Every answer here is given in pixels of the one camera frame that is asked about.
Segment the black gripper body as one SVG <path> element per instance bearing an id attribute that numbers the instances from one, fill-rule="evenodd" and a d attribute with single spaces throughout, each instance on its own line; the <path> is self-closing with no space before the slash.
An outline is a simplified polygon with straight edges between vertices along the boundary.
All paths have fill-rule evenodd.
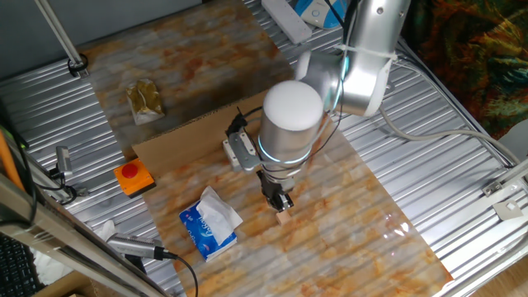
<path id="1" fill-rule="evenodd" d="M 290 200 L 289 193 L 295 186 L 293 177 L 275 180 L 264 170 L 257 171 L 257 176 L 261 182 L 262 194 L 268 200 Z"/>

